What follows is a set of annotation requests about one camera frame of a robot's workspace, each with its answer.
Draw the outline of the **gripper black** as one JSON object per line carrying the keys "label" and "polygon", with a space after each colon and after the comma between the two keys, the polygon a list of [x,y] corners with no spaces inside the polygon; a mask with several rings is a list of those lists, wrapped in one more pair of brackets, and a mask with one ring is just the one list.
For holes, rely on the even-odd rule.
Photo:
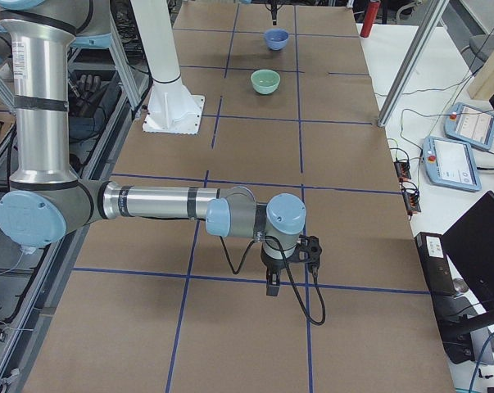
{"label": "gripper black", "polygon": [[266,267],[266,295],[278,296],[280,288],[280,274],[285,268],[285,264],[281,259],[275,259],[261,250],[261,261]]}

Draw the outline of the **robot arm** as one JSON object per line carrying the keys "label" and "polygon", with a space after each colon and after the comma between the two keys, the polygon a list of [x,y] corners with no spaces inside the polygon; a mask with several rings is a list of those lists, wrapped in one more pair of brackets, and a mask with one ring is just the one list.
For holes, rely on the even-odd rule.
{"label": "robot arm", "polygon": [[306,208],[283,193],[266,203],[245,187],[120,186],[83,180],[69,162],[68,50],[78,38],[111,35],[107,1],[2,1],[11,36],[18,167],[0,200],[0,229],[12,241],[43,247],[102,219],[197,220],[217,237],[260,242],[266,292],[280,274],[309,264],[317,244],[302,230]]}

